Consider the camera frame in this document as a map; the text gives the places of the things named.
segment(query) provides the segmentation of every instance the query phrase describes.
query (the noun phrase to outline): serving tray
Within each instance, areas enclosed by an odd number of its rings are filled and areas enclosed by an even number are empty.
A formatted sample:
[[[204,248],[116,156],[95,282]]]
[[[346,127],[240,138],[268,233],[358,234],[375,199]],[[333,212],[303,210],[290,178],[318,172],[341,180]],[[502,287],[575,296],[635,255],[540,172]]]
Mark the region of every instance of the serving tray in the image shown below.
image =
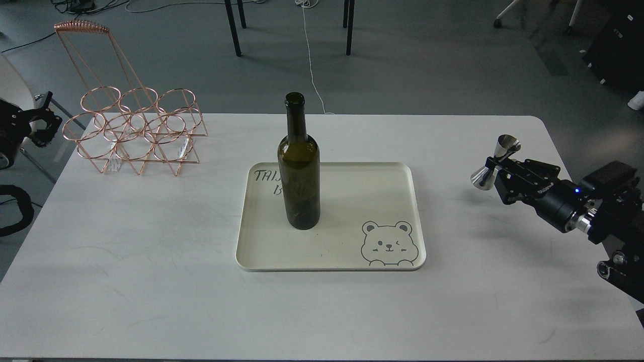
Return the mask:
[[[252,166],[236,259],[248,271],[412,271],[425,243],[412,172],[396,162],[322,163],[321,216],[309,230],[286,217],[277,163]]]

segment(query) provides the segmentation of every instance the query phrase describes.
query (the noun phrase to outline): bottle neck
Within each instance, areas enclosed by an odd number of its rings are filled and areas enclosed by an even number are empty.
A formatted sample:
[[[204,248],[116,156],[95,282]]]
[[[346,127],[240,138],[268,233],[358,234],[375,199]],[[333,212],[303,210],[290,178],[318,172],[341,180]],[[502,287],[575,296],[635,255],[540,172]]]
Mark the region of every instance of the bottle neck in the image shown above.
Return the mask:
[[[287,106],[286,119],[289,128],[289,142],[308,140],[307,125],[304,120],[304,107],[303,106]]]

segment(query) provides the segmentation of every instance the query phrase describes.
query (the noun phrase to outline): wire wine rack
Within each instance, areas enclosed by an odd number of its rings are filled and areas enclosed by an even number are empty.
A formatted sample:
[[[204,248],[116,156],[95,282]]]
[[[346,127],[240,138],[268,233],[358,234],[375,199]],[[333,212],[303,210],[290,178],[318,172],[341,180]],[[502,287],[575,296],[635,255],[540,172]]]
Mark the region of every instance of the wire wine rack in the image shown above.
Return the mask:
[[[208,136],[208,132],[193,92],[177,88],[159,95],[144,86],[105,26],[71,20],[56,24],[54,30],[87,89],[80,99],[85,112],[70,118],[62,128],[63,137],[76,143],[80,157],[88,159],[99,173],[118,171],[128,164],[138,175],[150,163],[168,165],[174,176],[184,164],[199,163],[194,138]],[[107,36],[129,89],[121,92],[104,85],[68,33]],[[81,68],[90,76],[84,77]],[[90,86],[87,78],[98,86]],[[78,122],[88,125],[80,135],[71,127]]]

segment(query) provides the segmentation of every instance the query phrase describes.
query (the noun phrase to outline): dark green glass bottle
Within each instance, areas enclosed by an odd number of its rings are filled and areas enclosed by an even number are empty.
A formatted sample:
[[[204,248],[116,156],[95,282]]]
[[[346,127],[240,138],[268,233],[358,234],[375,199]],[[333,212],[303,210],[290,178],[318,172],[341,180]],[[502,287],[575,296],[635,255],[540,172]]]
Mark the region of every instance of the dark green glass bottle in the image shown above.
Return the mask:
[[[310,229],[320,219],[320,153],[307,134],[304,96],[286,95],[289,134],[279,143],[278,165],[286,216],[293,227]]]

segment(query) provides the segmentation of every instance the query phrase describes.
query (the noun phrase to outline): chair leg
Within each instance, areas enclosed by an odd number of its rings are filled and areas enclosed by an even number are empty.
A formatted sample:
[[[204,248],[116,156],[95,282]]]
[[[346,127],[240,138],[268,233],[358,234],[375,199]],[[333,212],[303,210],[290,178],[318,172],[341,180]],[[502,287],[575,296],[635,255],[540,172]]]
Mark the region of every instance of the chair leg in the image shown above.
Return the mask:
[[[51,173],[49,173],[49,171],[45,170],[44,167],[40,165],[40,163],[38,163],[38,161],[36,161],[36,159],[31,156],[26,149],[20,147],[20,153],[22,153],[23,156],[25,156],[27,160],[29,160],[49,181],[51,181],[54,185],[56,184],[56,178]]]
[[[228,15],[228,24],[231,26],[232,44],[235,47],[235,55],[237,55],[238,57],[241,57],[242,50],[240,49],[239,38],[237,38],[237,29],[235,28],[235,18],[232,16],[231,0],[224,0],[224,3],[226,4],[226,14]]]
[[[241,27],[246,29],[246,16],[243,13],[243,1],[242,0],[237,0],[237,9],[240,12],[240,23]]]
[[[351,55],[351,40],[354,34],[355,0],[349,0],[348,31],[346,32],[346,54]]]
[[[570,23],[568,26],[574,26],[577,21],[577,16],[579,16],[579,10],[582,8],[583,0],[577,0],[577,3],[574,6],[573,16],[570,18]]]
[[[342,16],[342,27],[346,29],[346,20],[347,20],[347,15],[349,13],[349,0],[345,0],[345,11],[344,15]]]
[[[512,0],[512,3],[507,6],[507,8],[503,9],[501,14],[497,16],[497,18],[494,20],[494,27],[495,28],[500,28],[501,27],[501,18],[508,12],[510,11],[513,7],[515,7],[518,3],[520,3],[522,0]]]

